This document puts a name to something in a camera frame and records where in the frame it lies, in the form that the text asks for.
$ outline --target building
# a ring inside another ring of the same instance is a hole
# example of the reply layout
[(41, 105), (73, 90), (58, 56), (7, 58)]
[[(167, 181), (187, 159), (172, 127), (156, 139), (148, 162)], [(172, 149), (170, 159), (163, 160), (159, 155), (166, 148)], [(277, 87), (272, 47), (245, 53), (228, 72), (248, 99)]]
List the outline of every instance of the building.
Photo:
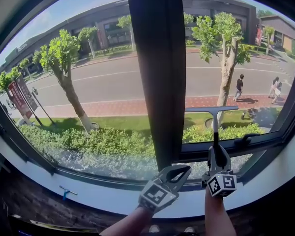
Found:
[(265, 26), (271, 26), (275, 29), (270, 40), (275, 43), (276, 47), (283, 47), (295, 54), (295, 24), (278, 15), (261, 17), (259, 24), (261, 29)]
[[(241, 24), (244, 41), (249, 44), (255, 43), (256, 8), (254, 6), (238, 0), (182, 0), (182, 2), (184, 12), (192, 14), (195, 18), (199, 15), (214, 17), (216, 13), (222, 11), (232, 13)], [(31, 62), (34, 52), (40, 50), (41, 46), (48, 45), (53, 38), (58, 37), (60, 29), (66, 29), (71, 35), (77, 36), (82, 28), (96, 26), (98, 34), (93, 40), (95, 50), (130, 44), (129, 29), (117, 26), (118, 18), (129, 13), (128, 0), (121, 0), (90, 9), (69, 18), (48, 31), (30, 38), (21, 47), (14, 49), (6, 57), (5, 64), (0, 67), (0, 73), (4, 70), (9, 72), (12, 67), (18, 66), (21, 60), (25, 58), (30, 60), (30, 73), (42, 70), (39, 64)], [(190, 37), (191, 31), (187, 29), (186, 38)], [(89, 44), (82, 42), (79, 55), (82, 57), (88, 53), (90, 53)]]

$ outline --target blue sky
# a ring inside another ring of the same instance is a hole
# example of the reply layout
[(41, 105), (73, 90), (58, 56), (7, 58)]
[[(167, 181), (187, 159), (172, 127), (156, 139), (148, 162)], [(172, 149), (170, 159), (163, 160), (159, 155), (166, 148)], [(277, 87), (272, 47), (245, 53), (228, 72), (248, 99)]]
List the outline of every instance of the blue sky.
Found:
[[(40, 33), (47, 31), (48, 29), (56, 26), (64, 20), (71, 18), (81, 12), (89, 10), (100, 5), (114, 2), (118, 0), (59, 0), (42, 13), (37, 15), (31, 22), (29, 22), (24, 28), (7, 44), (5, 49), (0, 54), (0, 66), (5, 62), (5, 57), (16, 47), (20, 47), (29, 38), (34, 37)], [(281, 13), (271, 9), (268, 6), (255, 2), (253, 0), (242, 0), (257, 9), (270, 10), (274, 14)]]

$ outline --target window latch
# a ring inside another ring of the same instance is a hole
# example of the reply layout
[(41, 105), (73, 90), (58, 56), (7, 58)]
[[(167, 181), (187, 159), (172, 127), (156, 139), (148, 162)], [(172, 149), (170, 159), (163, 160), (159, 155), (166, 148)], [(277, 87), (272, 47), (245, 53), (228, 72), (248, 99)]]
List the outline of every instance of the window latch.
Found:
[(235, 139), (234, 143), (238, 147), (247, 146), (251, 142), (251, 137), (254, 137), (254, 136), (260, 136), (260, 134), (257, 134), (257, 133), (245, 134), (243, 138)]

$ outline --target banner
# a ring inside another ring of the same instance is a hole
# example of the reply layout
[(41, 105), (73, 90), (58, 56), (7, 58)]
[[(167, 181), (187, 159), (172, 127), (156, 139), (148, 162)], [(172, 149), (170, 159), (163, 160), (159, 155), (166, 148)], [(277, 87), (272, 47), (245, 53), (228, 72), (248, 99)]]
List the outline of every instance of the banner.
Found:
[(261, 45), (262, 30), (260, 28), (257, 30), (257, 45)]
[(25, 84), (25, 81), (22, 76), (19, 76), (16, 78), (16, 82), (19, 85), (23, 95), (25, 96), (27, 102), (29, 103), (30, 107), (32, 108), (33, 111), (37, 109), (37, 104), (33, 99), (33, 96), (31, 92), (28, 89), (28, 86)]
[(30, 118), (32, 115), (32, 112), (28, 105), (26, 104), (24, 98), (21, 95), (21, 92), (19, 90), (18, 85), (15, 81), (13, 81), (9, 86), (9, 90), (12, 92), (13, 95), (13, 103), (16, 106), (16, 108), (19, 110), (22, 116), (26, 116), (27, 118)]

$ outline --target road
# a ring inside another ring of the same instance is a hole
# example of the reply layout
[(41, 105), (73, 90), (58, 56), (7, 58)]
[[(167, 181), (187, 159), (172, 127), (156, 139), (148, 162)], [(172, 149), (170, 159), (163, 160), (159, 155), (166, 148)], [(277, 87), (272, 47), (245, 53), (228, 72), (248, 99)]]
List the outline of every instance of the road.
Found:
[[(213, 57), (210, 64), (200, 60), (199, 54), (187, 54), (186, 97), (218, 96), (221, 83), (220, 64)], [(280, 77), (282, 94), (287, 95), (295, 75), (295, 63), (276, 62), (251, 58), (250, 63), (237, 65), (233, 74), (231, 92), (236, 81), (244, 74), (243, 95), (267, 95), (271, 81)], [(89, 64), (72, 70), (72, 81), (81, 103), (144, 99), (143, 86), (137, 57), (110, 60)], [(38, 99), (43, 106), (69, 104), (54, 75), (28, 84), (38, 90)], [(6, 94), (0, 97), (6, 104)]]

